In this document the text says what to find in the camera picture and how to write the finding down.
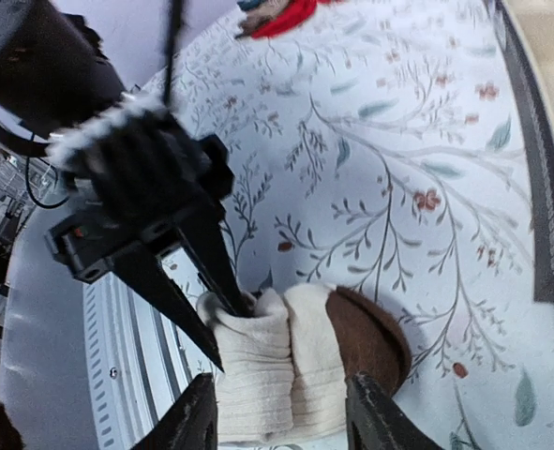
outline floral tablecloth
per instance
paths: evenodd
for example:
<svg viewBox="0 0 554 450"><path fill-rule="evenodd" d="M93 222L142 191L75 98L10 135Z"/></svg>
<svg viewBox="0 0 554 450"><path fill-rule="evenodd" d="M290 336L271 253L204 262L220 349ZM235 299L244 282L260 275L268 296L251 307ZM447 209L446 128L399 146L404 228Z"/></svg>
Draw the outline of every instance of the floral tablecloth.
<svg viewBox="0 0 554 450"><path fill-rule="evenodd" d="M554 307L533 303L524 142L481 1L349 0L263 41L233 39L240 17L182 51L174 88L185 128L230 148L223 230L242 287L363 291L407 333L396 400L429 437L554 449ZM165 264L195 301L187 258ZM185 369L212 369L183 340Z"/></svg>

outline plush toy ear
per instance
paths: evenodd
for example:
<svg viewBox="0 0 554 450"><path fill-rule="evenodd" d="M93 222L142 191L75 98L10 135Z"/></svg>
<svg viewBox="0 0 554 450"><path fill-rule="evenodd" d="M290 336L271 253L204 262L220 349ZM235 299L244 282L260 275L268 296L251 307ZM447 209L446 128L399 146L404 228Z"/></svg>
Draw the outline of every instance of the plush toy ear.
<svg viewBox="0 0 554 450"><path fill-rule="evenodd" d="M346 378L364 371L393 395L412 366L410 346L397 321L363 295L342 287L331 292L326 311Z"/></svg>

